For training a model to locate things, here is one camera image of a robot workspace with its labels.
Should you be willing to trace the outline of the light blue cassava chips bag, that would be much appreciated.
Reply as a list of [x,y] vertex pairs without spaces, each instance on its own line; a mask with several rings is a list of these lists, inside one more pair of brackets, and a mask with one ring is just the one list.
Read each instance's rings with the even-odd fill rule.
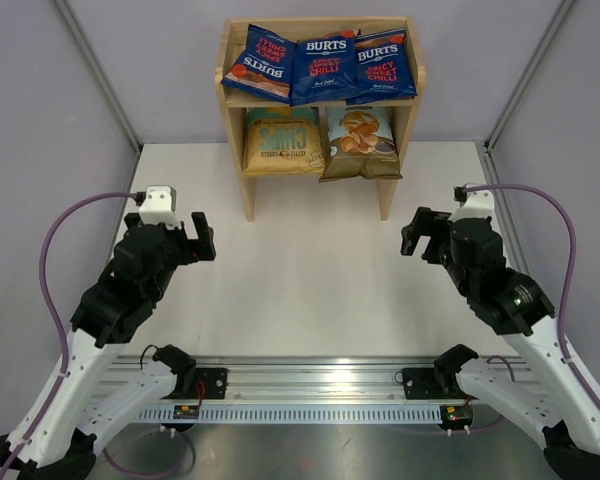
[[320,182],[402,178],[387,107],[327,107],[325,118],[328,152]]

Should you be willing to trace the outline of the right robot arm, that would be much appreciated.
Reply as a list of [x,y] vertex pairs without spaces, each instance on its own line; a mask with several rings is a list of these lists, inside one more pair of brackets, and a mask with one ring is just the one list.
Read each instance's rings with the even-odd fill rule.
[[553,305],[531,277],[507,266],[490,215],[462,218],[420,207],[401,235],[404,256],[428,238],[423,260],[446,270],[475,316],[519,354],[546,395],[494,371],[462,344],[435,360],[436,389],[485,402],[540,447],[560,478],[600,479],[600,410],[560,350]]

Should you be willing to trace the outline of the tan kettle chips bag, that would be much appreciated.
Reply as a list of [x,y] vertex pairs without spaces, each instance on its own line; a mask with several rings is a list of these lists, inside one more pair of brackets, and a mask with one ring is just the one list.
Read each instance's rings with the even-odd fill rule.
[[319,110],[255,107],[247,114],[245,177],[321,174],[325,153]]

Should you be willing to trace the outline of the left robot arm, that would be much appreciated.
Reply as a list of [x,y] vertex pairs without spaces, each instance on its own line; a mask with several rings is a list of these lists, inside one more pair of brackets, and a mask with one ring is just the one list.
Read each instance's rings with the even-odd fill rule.
[[159,348],[123,388],[90,406],[95,387],[153,314],[180,266],[216,257],[213,230],[191,215],[196,238],[182,226],[148,224],[137,214],[97,282],[82,296],[59,366],[18,427],[0,436],[0,477],[85,479],[109,442],[148,405],[199,391],[194,358],[174,345]]

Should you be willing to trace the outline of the blue Burts chips bag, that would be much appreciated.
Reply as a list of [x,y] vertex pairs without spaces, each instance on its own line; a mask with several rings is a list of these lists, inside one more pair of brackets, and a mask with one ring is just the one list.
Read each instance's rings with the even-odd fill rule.
[[355,40],[358,95],[348,105],[362,105],[417,95],[405,47],[407,30],[361,35]]
[[245,49],[223,76],[221,84],[290,105],[296,48],[295,42],[250,24]]
[[355,41],[360,31],[343,30],[296,45],[291,105],[347,100],[359,94]]

